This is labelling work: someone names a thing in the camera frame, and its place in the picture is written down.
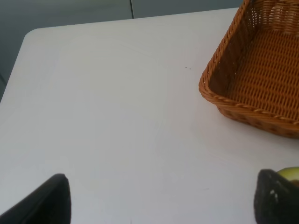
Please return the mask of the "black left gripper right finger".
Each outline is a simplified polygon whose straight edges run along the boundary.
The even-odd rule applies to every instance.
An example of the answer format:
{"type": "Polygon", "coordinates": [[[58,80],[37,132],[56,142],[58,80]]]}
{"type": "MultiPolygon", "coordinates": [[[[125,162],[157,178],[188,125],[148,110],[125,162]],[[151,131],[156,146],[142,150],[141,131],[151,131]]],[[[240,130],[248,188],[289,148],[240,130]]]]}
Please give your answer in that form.
{"type": "Polygon", "coordinates": [[[258,224],[299,222],[299,181],[288,181],[271,169],[257,176],[254,215],[258,224]]]}

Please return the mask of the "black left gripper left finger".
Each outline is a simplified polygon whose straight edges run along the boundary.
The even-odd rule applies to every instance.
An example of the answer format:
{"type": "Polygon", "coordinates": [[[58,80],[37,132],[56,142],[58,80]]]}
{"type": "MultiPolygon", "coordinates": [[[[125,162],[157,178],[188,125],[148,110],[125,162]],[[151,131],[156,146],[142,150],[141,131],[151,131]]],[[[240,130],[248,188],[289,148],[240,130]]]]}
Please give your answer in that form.
{"type": "Polygon", "coordinates": [[[55,174],[0,215],[2,224],[69,224],[71,192],[65,174],[55,174]]]}

